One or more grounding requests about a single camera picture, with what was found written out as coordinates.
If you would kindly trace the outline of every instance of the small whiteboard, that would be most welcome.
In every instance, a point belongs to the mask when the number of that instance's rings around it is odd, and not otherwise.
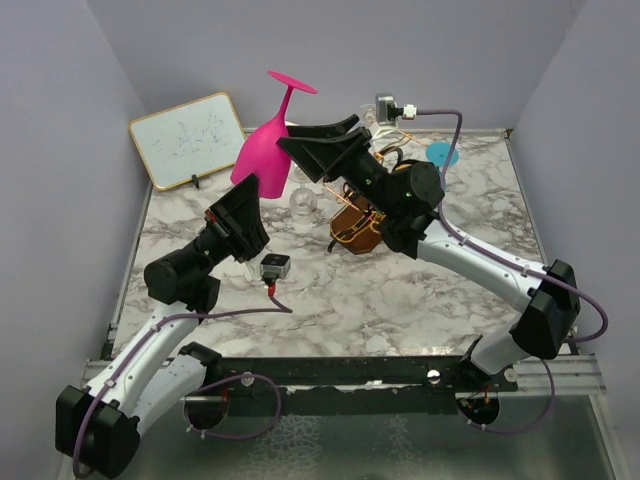
[[[233,165],[245,141],[226,93],[133,120],[129,132],[158,190]]]

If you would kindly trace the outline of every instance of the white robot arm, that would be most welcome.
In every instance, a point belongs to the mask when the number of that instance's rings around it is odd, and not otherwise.
[[[378,95],[376,108],[378,121],[383,123],[405,110],[396,107],[388,94]],[[409,110],[413,112],[409,117],[416,112],[452,113]],[[528,356],[555,358],[580,310],[575,292],[558,287],[575,287],[573,269],[561,261],[547,268],[517,258],[449,224],[436,211],[444,198],[436,167],[414,161],[406,168],[387,171],[369,152],[372,136],[366,128],[344,133],[350,120],[320,127],[290,126],[289,137],[281,138],[278,145],[313,182],[342,177],[355,194],[365,197],[372,210],[384,215],[379,230],[391,250],[453,270],[503,298],[521,314],[513,323],[474,342],[461,371],[481,384]],[[461,120],[459,115],[454,144]]]

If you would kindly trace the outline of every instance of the gray wall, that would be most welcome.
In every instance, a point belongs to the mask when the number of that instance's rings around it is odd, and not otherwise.
[[[2,0],[0,478],[54,478],[54,405],[106,338],[146,175],[144,114],[81,0]]]
[[[333,122],[391,90],[492,128],[515,125],[584,0],[88,3],[149,110],[223,90],[258,126],[283,93],[274,69],[320,92],[296,95],[294,121]]]
[[[577,267],[611,328],[596,350],[627,458],[640,478],[640,4],[589,0],[513,136],[542,241]],[[599,317],[587,305],[583,332]]]

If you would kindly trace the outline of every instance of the marble countertop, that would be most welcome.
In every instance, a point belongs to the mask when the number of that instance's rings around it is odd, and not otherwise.
[[[450,140],[416,134],[423,142]],[[376,143],[379,148],[384,142]],[[405,158],[425,159],[410,142]],[[447,176],[448,219],[495,246],[540,261],[540,249],[501,133],[463,134],[459,162]],[[206,208],[230,187],[231,170],[167,192],[154,191],[140,235],[113,347],[115,356],[149,318],[144,267],[183,247],[203,227]],[[206,321],[183,344],[197,341],[226,356],[369,356],[460,354],[480,334],[513,318],[502,300],[437,265],[389,251],[384,244],[354,256],[339,245],[332,254],[328,222],[342,208],[319,185],[311,225],[294,221],[288,182],[282,198],[261,200],[262,221],[271,237],[266,251],[292,258],[289,276],[278,282],[278,299],[292,315],[254,314]],[[222,281],[215,312],[269,307],[264,286],[246,265],[228,259],[213,275]]]

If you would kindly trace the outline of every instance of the blue lid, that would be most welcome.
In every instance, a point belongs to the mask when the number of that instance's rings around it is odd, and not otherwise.
[[[435,142],[427,147],[427,160],[433,163],[436,167],[442,168],[444,166],[444,162],[447,160],[447,155],[449,154],[449,149],[451,148],[451,144],[447,142]],[[453,152],[453,156],[451,157],[451,162],[449,162],[449,166],[453,167],[460,158],[458,154],[458,150],[456,149]]]

